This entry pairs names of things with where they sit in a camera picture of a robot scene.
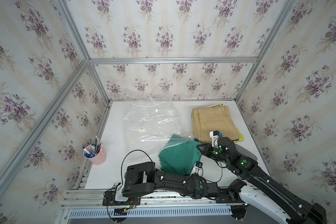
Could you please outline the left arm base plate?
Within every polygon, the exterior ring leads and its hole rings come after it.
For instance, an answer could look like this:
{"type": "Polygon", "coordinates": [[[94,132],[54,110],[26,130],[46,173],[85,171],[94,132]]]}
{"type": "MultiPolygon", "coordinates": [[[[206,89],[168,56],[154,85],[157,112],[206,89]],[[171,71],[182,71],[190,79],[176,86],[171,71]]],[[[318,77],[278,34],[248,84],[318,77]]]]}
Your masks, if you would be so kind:
{"type": "Polygon", "coordinates": [[[140,198],[126,198],[122,195],[117,195],[114,190],[107,190],[103,193],[103,206],[137,206],[141,204],[140,198]]]}

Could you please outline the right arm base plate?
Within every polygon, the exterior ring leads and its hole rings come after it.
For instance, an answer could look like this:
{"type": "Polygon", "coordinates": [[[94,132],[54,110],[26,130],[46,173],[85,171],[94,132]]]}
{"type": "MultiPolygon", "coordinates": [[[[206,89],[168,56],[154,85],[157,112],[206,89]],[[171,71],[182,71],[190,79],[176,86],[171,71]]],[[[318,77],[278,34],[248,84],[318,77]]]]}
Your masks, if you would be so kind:
{"type": "Polygon", "coordinates": [[[216,203],[244,203],[240,197],[240,190],[233,188],[218,188],[218,195],[214,197],[214,201],[216,203]]]}

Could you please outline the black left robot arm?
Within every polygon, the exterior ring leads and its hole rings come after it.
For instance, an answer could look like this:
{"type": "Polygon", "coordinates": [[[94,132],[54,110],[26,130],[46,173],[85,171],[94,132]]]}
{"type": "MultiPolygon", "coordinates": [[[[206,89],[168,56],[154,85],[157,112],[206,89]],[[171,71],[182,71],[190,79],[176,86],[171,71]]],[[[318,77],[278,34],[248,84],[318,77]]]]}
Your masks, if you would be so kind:
{"type": "Polygon", "coordinates": [[[192,199],[212,198],[220,195],[220,188],[216,183],[208,183],[197,173],[190,176],[168,174],[156,169],[152,162],[140,163],[127,168],[122,190],[124,197],[142,197],[156,190],[173,191],[192,199]]]}

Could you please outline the teal garment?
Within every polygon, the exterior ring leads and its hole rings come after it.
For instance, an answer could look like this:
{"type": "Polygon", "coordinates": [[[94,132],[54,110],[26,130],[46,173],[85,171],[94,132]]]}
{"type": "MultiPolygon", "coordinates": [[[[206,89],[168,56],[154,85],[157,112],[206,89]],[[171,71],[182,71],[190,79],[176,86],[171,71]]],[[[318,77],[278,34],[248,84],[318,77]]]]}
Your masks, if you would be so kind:
{"type": "Polygon", "coordinates": [[[190,175],[202,155],[197,148],[199,145],[201,143],[197,141],[189,141],[176,134],[172,135],[158,155],[160,170],[173,175],[190,175]]]}

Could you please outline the clear plastic vacuum bag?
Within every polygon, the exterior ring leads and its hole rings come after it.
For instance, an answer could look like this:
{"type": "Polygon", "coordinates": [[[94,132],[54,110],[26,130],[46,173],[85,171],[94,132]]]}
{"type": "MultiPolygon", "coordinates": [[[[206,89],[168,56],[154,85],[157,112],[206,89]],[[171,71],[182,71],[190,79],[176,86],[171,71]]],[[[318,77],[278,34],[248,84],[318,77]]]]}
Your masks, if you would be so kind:
{"type": "Polygon", "coordinates": [[[162,150],[194,140],[191,126],[172,101],[127,92],[128,103],[123,118],[123,149],[126,152],[142,150],[156,156],[162,150]]]}

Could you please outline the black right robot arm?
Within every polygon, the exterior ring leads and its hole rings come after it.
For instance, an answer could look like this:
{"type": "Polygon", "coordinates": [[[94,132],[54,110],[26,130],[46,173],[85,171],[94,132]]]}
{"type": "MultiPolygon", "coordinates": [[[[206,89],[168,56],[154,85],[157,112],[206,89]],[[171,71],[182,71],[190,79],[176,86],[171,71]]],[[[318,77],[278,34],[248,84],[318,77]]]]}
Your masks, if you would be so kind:
{"type": "Polygon", "coordinates": [[[293,194],[259,165],[255,155],[228,137],[197,145],[202,155],[223,162],[237,176],[229,186],[235,195],[253,205],[280,224],[325,224],[326,210],[293,194]]]}

